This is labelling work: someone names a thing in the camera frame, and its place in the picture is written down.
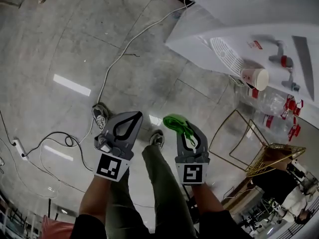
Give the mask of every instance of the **floor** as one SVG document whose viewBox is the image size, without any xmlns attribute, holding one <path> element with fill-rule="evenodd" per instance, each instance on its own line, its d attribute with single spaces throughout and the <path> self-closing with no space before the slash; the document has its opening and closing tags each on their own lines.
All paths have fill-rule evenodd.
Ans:
<svg viewBox="0 0 319 239">
<path fill-rule="evenodd" d="M 0 7 L 0 109 L 11 138 L 19 138 L 27 151 L 52 131 L 65 131 L 82 139 L 90 127 L 91 107 L 108 66 L 133 36 L 183 6 L 177 0 L 46 0 L 44 4 L 37 0 L 8 1 L 22 5 L 20 9 Z M 175 134 L 163 126 L 162 118 L 170 113 L 184 115 L 210 143 L 237 104 L 234 86 L 227 76 L 200 69 L 165 46 L 181 12 L 152 27 L 129 46 L 111 69 L 101 97 L 113 113 L 143 112 L 129 185 L 132 200 L 150 229 L 155 227 L 154 198 L 141 156 L 150 132 L 156 128 L 164 131 L 162 154 L 177 176 Z M 60 85 L 53 80 L 55 75 L 90 89 L 90 95 Z M 94 166 L 93 137 L 98 134 L 94 125 L 82 143 L 89 167 Z M 0 136 L 8 144 L 2 125 Z M 63 137 L 55 139 L 64 141 Z M 45 145 L 71 156 L 73 161 L 53 154 Z M 23 161 L 14 148 L 10 150 L 25 185 L 0 142 L 0 155 L 5 161 L 0 189 L 28 220 L 32 213 L 47 213 L 48 197 L 52 198 L 53 210 L 61 206 L 78 211 L 81 191 L 87 189 L 93 174 L 84 168 L 77 148 L 63 148 L 48 140 L 41 158 L 51 173 L 81 191 L 60 185 Z M 40 149 L 29 158 L 41 167 L 39 155 Z M 214 155 L 210 158 L 206 181 L 221 200 L 245 175 Z M 72 219 L 61 215 L 58 220 Z"/>
</svg>

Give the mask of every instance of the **green object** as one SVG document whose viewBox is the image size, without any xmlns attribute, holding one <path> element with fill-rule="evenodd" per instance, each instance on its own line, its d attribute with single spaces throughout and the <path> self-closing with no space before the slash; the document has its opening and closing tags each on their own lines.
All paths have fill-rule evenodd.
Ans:
<svg viewBox="0 0 319 239">
<path fill-rule="evenodd" d="M 163 123 L 169 129 L 176 131 L 178 134 L 184 134 L 193 146 L 195 142 L 190 137 L 194 135 L 194 131 L 186 123 L 188 119 L 178 114 L 170 114 L 163 118 Z"/>
</svg>

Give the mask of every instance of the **sleeve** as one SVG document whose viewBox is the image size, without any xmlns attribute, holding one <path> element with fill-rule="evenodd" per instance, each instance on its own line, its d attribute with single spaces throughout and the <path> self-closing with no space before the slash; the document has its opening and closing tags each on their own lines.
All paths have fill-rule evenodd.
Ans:
<svg viewBox="0 0 319 239">
<path fill-rule="evenodd" d="M 251 238 L 234 222 L 229 211 L 204 213 L 200 217 L 199 233 L 201 238 Z"/>
<path fill-rule="evenodd" d="M 99 238 L 106 239 L 103 223 L 91 215 L 82 214 L 76 218 L 70 239 Z"/>
</svg>

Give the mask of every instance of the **person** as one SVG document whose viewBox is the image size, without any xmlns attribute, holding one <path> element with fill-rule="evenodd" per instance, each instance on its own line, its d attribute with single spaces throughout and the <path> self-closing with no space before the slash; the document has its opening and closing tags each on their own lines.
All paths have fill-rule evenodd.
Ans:
<svg viewBox="0 0 319 239">
<path fill-rule="evenodd" d="M 93 116 L 105 116 L 98 107 Z M 129 169 L 119 182 L 94 176 L 83 196 L 71 239 L 77 238 L 196 238 L 185 199 L 161 149 L 164 135 L 159 130 L 142 152 L 155 197 L 156 228 L 150 234 L 129 194 Z M 200 236 L 211 238 L 250 238 L 224 210 L 207 184 L 192 186 L 200 218 Z"/>
<path fill-rule="evenodd" d="M 271 165 L 276 160 L 283 159 L 285 155 L 290 153 L 266 149 L 264 163 Z M 292 166 L 291 161 L 291 159 L 287 158 L 271 165 L 275 169 L 254 176 L 252 184 L 260 187 L 267 196 L 274 198 L 283 207 L 278 212 L 284 220 L 304 225 L 310 220 L 311 212 L 306 210 L 307 200 L 301 192 L 298 183 L 293 175 L 287 172 L 287 169 Z"/>
</svg>

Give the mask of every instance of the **sneaker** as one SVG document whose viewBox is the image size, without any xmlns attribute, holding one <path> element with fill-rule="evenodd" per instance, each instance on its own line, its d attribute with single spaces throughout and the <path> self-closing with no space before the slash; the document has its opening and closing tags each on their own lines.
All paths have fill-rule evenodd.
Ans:
<svg viewBox="0 0 319 239">
<path fill-rule="evenodd" d="M 158 146 L 159 150 L 162 150 L 164 145 L 164 140 L 165 140 L 165 137 L 162 130 L 157 130 L 154 132 L 154 134 L 150 138 L 150 145 Z"/>
<path fill-rule="evenodd" d="M 108 110 L 103 105 L 95 105 L 92 107 L 92 115 L 99 129 L 103 131 L 109 119 Z"/>
</svg>

